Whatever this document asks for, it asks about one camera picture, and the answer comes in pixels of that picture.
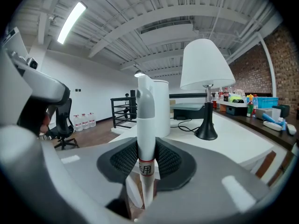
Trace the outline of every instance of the white table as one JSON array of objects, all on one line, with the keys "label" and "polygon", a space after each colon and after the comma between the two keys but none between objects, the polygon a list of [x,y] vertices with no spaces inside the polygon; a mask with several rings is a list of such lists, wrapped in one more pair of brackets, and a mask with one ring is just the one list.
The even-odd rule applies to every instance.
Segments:
[{"label": "white table", "polygon": [[[194,119],[185,122],[182,125],[193,129],[199,127],[202,121],[202,119]],[[177,126],[179,122],[181,121],[171,119],[171,126]],[[255,173],[260,168],[266,155],[277,146],[273,141],[262,134],[217,113],[213,113],[213,123],[218,134],[218,138],[215,140],[201,140],[197,138],[193,132],[184,132],[178,128],[171,128],[170,134],[165,138],[216,151],[227,156],[246,169],[251,170],[251,173]],[[137,125],[125,131],[111,142],[136,136]],[[155,162],[155,167],[155,177],[159,178],[157,162]],[[139,172],[138,163],[136,163],[133,171],[137,173]],[[269,173],[266,173],[265,175],[267,176],[266,179],[263,179],[262,177],[261,180],[267,183]],[[140,204],[141,198],[134,181],[132,181],[131,177],[129,177],[127,181],[130,185],[130,190],[128,191],[132,192],[135,197],[135,200],[132,200],[133,203],[135,205],[136,203]]]}]

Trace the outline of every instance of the lamp shade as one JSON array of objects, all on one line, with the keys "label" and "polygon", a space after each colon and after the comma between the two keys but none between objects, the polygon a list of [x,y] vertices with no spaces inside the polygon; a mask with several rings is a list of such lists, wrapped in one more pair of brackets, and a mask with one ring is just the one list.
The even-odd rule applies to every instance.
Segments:
[{"label": "lamp shade", "polygon": [[200,90],[203,85],[213,88],[235,83],[228,63],[216,45],[208,39],[198,39],[184,49],[181,89]]}]

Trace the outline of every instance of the ceiling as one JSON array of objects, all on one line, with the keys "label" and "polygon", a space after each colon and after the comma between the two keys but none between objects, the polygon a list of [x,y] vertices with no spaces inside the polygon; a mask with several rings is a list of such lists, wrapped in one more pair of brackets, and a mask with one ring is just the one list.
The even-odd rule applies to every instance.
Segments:
[{"label": "ceiling", "polygon": [[64,45],[116,63],[124,72],[137,65],[151,77],[180,74],[183,49],[198,38],[212,40],[233,60],[276,12],[268,0],[26,0],[10,27],[37,36],[40,44],[51,36],[51,49],[78,1],[87,9]]}]

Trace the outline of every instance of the metal railing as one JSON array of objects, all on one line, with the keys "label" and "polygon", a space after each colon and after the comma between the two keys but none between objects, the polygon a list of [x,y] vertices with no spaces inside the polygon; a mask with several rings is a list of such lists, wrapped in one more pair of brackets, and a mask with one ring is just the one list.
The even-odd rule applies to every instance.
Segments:
[{"label": "metal railing", "polygon": [[[171,94],[169,95],[170,99],[176,98],[204,98],[206,97],[206,93],[185,93],[185,94]],[[136,123],[136,116],[137,116],[137,104],[136,104],[136,97],[123,97],[123,98],[112,98],[111,100],[111,110],[112,110],[112,119],[113,119],[113,127],[116,126],[123,127],[123,128],[131,128],[130,126],[121,125],[125,122],[132,122]],[[129,101],[128,105],[114,105],[115,101]],[[125,108],[123,110],[114,111],[114,108]],[[129,108],[129,112],[125,113],[124,111],[126,108]],[[130,118],[122,118],[126,115],[129,115]]]}]

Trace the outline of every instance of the black lamp base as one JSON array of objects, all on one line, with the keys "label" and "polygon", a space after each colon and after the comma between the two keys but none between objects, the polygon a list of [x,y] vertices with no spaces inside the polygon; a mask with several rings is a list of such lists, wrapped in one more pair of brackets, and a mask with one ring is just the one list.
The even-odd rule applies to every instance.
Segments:
[{"label": "black lamp base", "polygon": [[215,140],[218,137],[214,129],[212,114],[213,103],[205,103],[204,121],[195,132],[195,135],[202,140]]}]

